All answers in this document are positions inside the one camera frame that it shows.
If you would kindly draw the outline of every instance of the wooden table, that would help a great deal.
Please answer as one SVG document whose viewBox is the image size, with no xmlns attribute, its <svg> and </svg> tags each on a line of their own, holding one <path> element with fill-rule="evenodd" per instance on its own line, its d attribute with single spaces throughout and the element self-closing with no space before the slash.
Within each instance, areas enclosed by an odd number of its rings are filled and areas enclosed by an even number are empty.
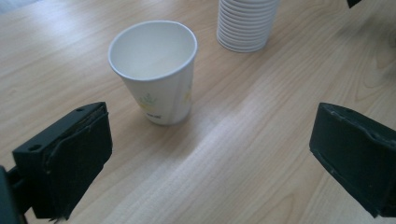
<svg viewBox="0 0 396 224">
<path fill-rule="evenodd" d="M 0 16 L 0 164 L 81 105 L 105 101 L 113 155 L 68 223 L 395 223 L 372 218 L 309 151 L 319 102 L 396 129 L 396 1 L 281 0 L 266 47 L 216 40 L 214 0 L 44 0 Z M 107 62 L 121 30 L 197 36 L 193 107 L 150 123 Z M 30 223 L 48 223 L 27 213 Z"/>
</svg>

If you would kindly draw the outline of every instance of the white paper cup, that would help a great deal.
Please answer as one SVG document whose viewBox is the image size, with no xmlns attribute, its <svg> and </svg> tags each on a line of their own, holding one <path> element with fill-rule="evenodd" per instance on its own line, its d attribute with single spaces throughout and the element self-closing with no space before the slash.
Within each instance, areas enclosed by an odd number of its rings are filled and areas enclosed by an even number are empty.
<svg viewBox="0 0 396 224">
<path fill-rule="evenodd" d="M 194 33 L 175 21 L 146 21 L 122 31 L 108 51 L 111 68 L 122 78 L 146 117 L 156 124 L 182 121 L 191 110 Z"/>
<path fill-rule="evenodd" d="M 219 0 L 217 39 L 226 49 L 252 52 L 265 46 L 279 0 Z"/>
</svg>

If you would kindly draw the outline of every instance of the screw hole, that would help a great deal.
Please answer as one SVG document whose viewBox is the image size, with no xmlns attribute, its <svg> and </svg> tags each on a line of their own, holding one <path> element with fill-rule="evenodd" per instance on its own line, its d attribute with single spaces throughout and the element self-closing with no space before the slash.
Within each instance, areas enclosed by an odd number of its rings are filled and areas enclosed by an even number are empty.
<svg viewBox="0 0 396 224">
<path fill-rule="evenodd" d="M 28 150 L 29 151 L 36 151 L 39 150 L 41 148 L 41 145 L 34 145 L 32 147 L 29 147 Z"/>
</svg>

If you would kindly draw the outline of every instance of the wood grain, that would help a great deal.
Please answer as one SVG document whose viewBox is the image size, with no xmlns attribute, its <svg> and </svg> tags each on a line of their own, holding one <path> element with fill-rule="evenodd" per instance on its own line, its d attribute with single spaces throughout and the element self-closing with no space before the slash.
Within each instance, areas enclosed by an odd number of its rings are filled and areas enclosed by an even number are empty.
<svg viewBox="0 0 396 224">
<path fill-rule="evenodd" d="M 70 110 L 105 101 L 113 155 L 68 223 L 394 223 L 364 211 L 308 142 L 319 102 L 396 129 L 395 8 L 282 0 L 254 53 L 217 42 L 217 1 L 44 0 L 0 15 L 0 164 Z M 114 36 L 149 20 L 180 21 L 198 39 L 192 111 L 176 126 L 146 120 L 107 62 Z"/>
<path fill-rule="evenodd" d="M 26 7 L 40 0 L 1 0 L 0 14 L 8 13 L 17 10 L 21 7 Z"/>
</svg>

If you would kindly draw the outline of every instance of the table surface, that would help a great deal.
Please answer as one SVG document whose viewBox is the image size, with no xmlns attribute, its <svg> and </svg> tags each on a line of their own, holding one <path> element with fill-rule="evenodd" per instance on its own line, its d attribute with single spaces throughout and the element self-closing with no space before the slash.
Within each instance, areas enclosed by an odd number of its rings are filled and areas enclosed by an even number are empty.
<svg viewBox="0 0 396 224">
<path fill-rule="evenodd" d="M 44 0 L 0 16 L 0 164 L 81 105 L 104 101 L 113 154 L 68 223 L 394 223 L 372 218 L 309 150 L 318 104 L 396 129 L 396 1 L 281 0 L 266 47 L 216 39 L 213 0 Z M 150 123 L 107 62 L 141 21 L 196 34 L 192 111 Z M 47 223 L 28 211 L 30 223 Z"/>
</svg>

